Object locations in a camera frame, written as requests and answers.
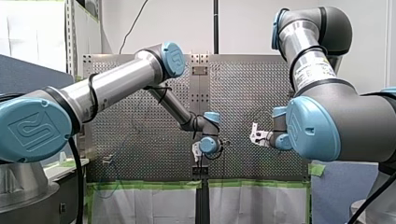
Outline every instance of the ur logo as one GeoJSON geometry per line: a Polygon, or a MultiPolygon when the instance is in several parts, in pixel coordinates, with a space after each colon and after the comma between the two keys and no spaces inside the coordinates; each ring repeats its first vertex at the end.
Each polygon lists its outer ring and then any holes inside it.
{"type": "Polygon", "coordinates": [[[45,111],[34,113],[8,124],[8,129],[26,151],[34,151],[61,134],[45,111]]]}
{"type": "Polygon", "coordinates": [[[181,54],[181,51],[179,49],[171,51],[171,56],[172,62],[174,62],[177,67],[184,66],[182,59],[183,55],[181,54]]]}

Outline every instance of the black cable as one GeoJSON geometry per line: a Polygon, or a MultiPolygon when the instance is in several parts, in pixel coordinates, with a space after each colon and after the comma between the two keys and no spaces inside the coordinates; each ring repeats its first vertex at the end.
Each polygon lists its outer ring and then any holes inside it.
{"type": "Polygon", "coordinates": [[[90,89],[91,99],[93,100],[93,105],[92,105],[93,109],[92,109],[91,117],[88,120],[85,120],[83,123],[91,122],[93,119],[95,119],[96,115],[98,114],[98,110],[99,110],[98,97],[92,85],[92,80],[94,77],[96,77],[96,75],[98,75],[98,73],[92,74],[88,78],[88,88],[90,89]]]}
{"type": "Polygon", "coordinates": [[[192,139],[195,138],[195,136],[196,136],[196,134],[198,132],[198,118],[199,117],[201,117],[201,118],[205,119],[206,121],[208,121],[209,123],[211,123],[213,126],[216,127],[216,129],[218,129],[218,132],[219,132],[220,128],[219,128],[219,125],[217,123],[213,122],[210,119],[205,118],[205,116],[196,115],[194,112],[191,112],[191,111],[190,111],[190,113],[194,116],[193,121],[192,121],[192,129],[193,129],[192,139]]]}
{"type": "Polygon", "coordinates": [[[0,94],[0,102],[12,100],[14,98],[23,96],[25,93],[6,93],[6,94],[0,94]]]}
{"type": "Polygon", "coordinates": [[[165,83],[165,87],[151,87],[151,86],[147,86],[145,88],[143,88],[143,90],[148,91],[148,90],[165,90],[165,92],[163,93],[163,95],[161,96],[161,98],[158,100],[158,104],[160,104],[163,99],[166,96],[166,93],[168,93],[168,91],[171,91],[172,88],[168,87],[168,83],[165,83]]]}
{"type": "Polygon", "coordinates": [[[132,30],[134,29],[134,25],[136,24],[137,20],[139,19],[140,14],[142,14],[143,8],[145,8],[145,5],[146,5],[146,3],[147,3],[148,1],[149,1],[149,0],[146,0],[145,3],[143,3],[143,6],[140,8],[140,11],[139,11],[139,13],[138,13],[137,16],[136,16],[136,19],[134,19],[134,23],[132,24],[131,29],[128,31],[128,33],[126,33],[126,35],[125,35],[125,37],[124,37],[124,40],[123,40],[123,42],[122,42],[122,45],[121,45],[121,47],[120,47],[120,52],[119,52],[119,54],[122,54],[122,49],[123,49],[123,47],[125,46],[126,39],[128,38],[128,35],[129,35],[129,34],[132,32],[132,30]]]}
{"type": "Polygon", "coordinates": [[[77,179],[78,179],[78,210],[76,217],[76,224],[82,224],[82,217],[84,214],[84,175],[82,174],[81,160],[79,159],[78,150],[73,137],[69,140],[70,148],[72,149],[73,157],[76,163],[77,179]]]}
{"type": "Polygon", "coordinates": [[[372,194],[356,211],[356,213],[352,216],[352,218],[348,221],[347,224],[354,224],[356,220],[358,220],[358,217],[363,213],[364,209],[367,208],[370,203],[372,203],[381,193],[383,193],[394,181],[396,180],[396,172],[391,175],[387,182],[385,182],[379,189],[377,189],[374,194],[372,194]]]}
{"type": "MultiPolygon", "coordinates": [[[[23,95],[24,93],[0,94],[0,102],[5,102],[7,100],[11,100],[23,95]]],[[[73,137],[70,137],[68,139],[68,142],[76,162],[76,170],[77,170],[77,178],[78,178],[78,212],[77,212],[76,224],[82,224],[83,221],[82,218],[84,214],[84,175],[82,173],[81,160],[79,159],[78,150],[73,137]]]]}
{"type": "Polygon", "coordinates": [[[221,156],[221,154],[222,154],[222,151],[223,151],[223,150],[221,149],[220,152],[215,153],[215,154],[218,154],[218,155],[216,155],[215,157],[211,157],[211,156],[205,154],[205,158],[207,158],[207,159],[210,160],[210,161],[215,161],[215,160],[217,160],[218,158],[220,158],[220,156],[221,156]]]}

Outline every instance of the white wall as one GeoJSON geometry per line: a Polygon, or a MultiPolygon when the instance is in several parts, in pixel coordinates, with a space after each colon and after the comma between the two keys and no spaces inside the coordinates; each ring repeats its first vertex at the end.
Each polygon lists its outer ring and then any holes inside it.
{"type": "MultiPolygon", "coordinates": [[[[103,53],[118,53],[144,0],[103,0],[103,53]]],[[[396,16],[388,42],[391,0],[219,0],[219,53],[278,54],[271,50],[272,23],[282,8],[339,7],[353,27],[353,42],[341,63],[339,77],[359,92],[378,91],[396,85],[396,16]]],[[[148,1],[123,53],[171,40],[184,52],[213,52],[213,0],[148,1]]]]}
{"type": "Polygon", "coordinates": [[[389,0],[389,52],[388,52],[388,73],[389,83],[388,86],[396,86],[396,3],[389,0]]]}
{"type": "MultiPolygon", "coordinates": [[[[118,53],[144,0],[102,0],[103,52],[118,53]]],[[[316,7],[318,0],[219,0],[219,52],[268,54],[272,22],[282,7],[316,7]]],[[[148,1],[123,53],[171,40],[184,52],[213,52],[213,0],[148,1]]]]}
{"type": "Polygon", "coordinates": [[[271,49],[275,14],[317,7],[319,0],[219,0],[219,53],[278,54],[271,49]]]}
{"type": "Polygon", "coordinates": [[[388,0],[319,2],[340,8],[352,23],[352,47],[341,63],[338,76],[350,81],[359,92],[380,91],[386,87],[388,0]]]}

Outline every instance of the wire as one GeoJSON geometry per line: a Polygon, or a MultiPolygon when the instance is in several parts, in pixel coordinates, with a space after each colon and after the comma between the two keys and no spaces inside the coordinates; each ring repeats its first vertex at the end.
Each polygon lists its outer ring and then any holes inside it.
{"type": "Polygon", "coordinates": [[[109,199],[109,198],[111,198],[111,197],[113,196],[113,194],[116,192],[116,190],[119,188],[119,186],[122,185],[121,179],[120,179],[119,169],[117,168],[116,164],[115,164],[113,161],[109,164],[109,166],[110,166],[110,165],[112,165],[113,168],[114,168],[114,170],[116,171],[116,175],[117,175],[117,179],[118,179],[117,185],[116,185],[116,187],[115,187],[107,196],[103,196],[102,193],[100,192],[100,191],[101,191],[100,188],[101,188],[102,180],[103,180],[103,178],[101,178],[101,179],[99,180],[98,188],[96,188],[95,186],[93,186],[93,189],[95,190],[96,194],[97,194],[98,197],[101,198],[101,199],[109,199]]]}
{"type": "Polygon", "coordinates": [[[197,132],[199,131],[199,130],[198,130],[198,118],[200,118],[200,117],[203,118],[203,119],[205,119],[205,120],[208,121],[209,123],[211,123],[213,126],[215,126],[216,129],[217,129],[218,132],[219,132],[220,128],[219,128],[219,125],[218,125],[217,123],[213,122],[213,121],[210,120],[210,119],[205,118],[205,116],[196,115],[194,112],[191,112],[191,111],[190,111],[190,113],[191,113],[192,115],[194,115],[194,118],[193,118],[193,121],[192,121],[192,129],[193,129],[192,139],[195,138],[197,132]]]}
{"type": "Polygon", "coordinates": [[[132,26],[131,26],[131,28],[129,29],[128,33],[126,33],[126,35],[125,35],[125,37],[124,37],[124,40],[123,40],[123,42],[122,42],[122,45],[121,45],[121,47],[120,47],[120,52],[119,52],[119,54],[122,54],[122,49],[123,49],[123,47],[125,46],[126,39],[128,38],[128,35],[129,35],[129,34],[132,32],[132,30],[134,29],[134,26],[136,25],[136,22],[137,22],[137,20],[139,19],[140,14],[142,14],[143,8],[145,8],[145,5],[146,5],[146,3],[147,3],[148,1],[149,1],[149,0],[146,0],[145,3],[143,3],[143,6],[140,8],[140,11],[139,11],[139,13],[138,13],[137,16],[136,16],[136,19],[134,19],[134,23],[132,24],[132,26]]]}
{"type": "Polygon", "coordinates": [[[14,98],[23,96],[25,93],[5,93],[5,94],[0,94],[0,102],[12,100],[14,98]]]}
{"type": "Polygon", "coordinates": [[[163,93],[161,98],[158,100],[158,104],[160,104],[163,101],[163,99],[165,98],[166,93],[168,93],[168,91],[171,91],[172,88],[168,87],[168,83],[165,83],[164,87],[147,86],[147,87],[143,88],[143,90],[145,90],[145,91],[148,91],[148,90],[165,90],[165,92],[163,93]]]}
{"type": "Polygon", "coordinates": [[[352,218],[348,221],[347,224],[354,224],[357,220],[358,217],[363,213],[364,209],[367,208],[370,203],[372,203],[381,193],[383,193],[394,181],[396,180],[396,172],[391,175],[388,180],[379,188],[377,189],[374,194],[372,194],[356,211],[356,213],[352,216],[352,218]]]}
{"type": "Polygon", "coordinates": [[[92,114],[91,117],[88,120],[85,120],[83,123],[88,123],[91,122],[93,119],[96,118],[96,115],[98,114],[98,110],[99,110],[99,101],[98,101],[98,97],[96,95],[96,91],[93,88],[92,85],[92,80],[94,77],[96,77],[99,73],[95,73],[90,75],[90,77],[88,78],[88,88],[90,89],[90,95],[91,95],[91,99],[93,100],[93,110],[92,110],[92,114]]]}
{"type": "Polygon", "coordinates": [[[78,150],[73,137],[70,137],[68,142],[75,159],[78,179],[78,210],[76,224],[82,224],[82,216],[84,214],[84,175],[82,174],[81,160],[79,159],[78,150]]]}

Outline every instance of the green tape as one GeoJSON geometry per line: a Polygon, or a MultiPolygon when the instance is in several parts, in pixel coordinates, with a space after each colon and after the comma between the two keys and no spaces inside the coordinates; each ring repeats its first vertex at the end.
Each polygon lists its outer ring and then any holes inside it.
{"type": "Polygon", "coordinates": [[[89,183],[90,189],[199,189],[201,181],[178,181],[178,182],[149,182],[142,180],[106,182],[106,183],[89,183]]]}
{"type": "Polygon", "coordinates": [[[314,163],[309,163],[308,164],[308,173],[310,175],[315,175],[315,176],[322,176],[324,173],[325,165],[322,164],[314,164],[314,163]]]}
{"type": "Polygon", "coordinates": [[[87,202],[88,224],[92,224],[93,193],[93,188],[87,188],[87,195],[85,196],[85,200],[87,202]]]}
{"type": "Polygon", "coordinates": [[[63,161],[61,164],[59,164],[61,167],[76,167],[76,162],[75,161],[63,161]]]}
{"type": "Polygon", "coordinates": [[[249,179],[224,179],[209,180],[210,188],[228,188],[242,186],[258,186],[269,188],[304,189],[310,186],[309,182],[301,181],[272,181],[272,180],[249,180],[249,179]]]}

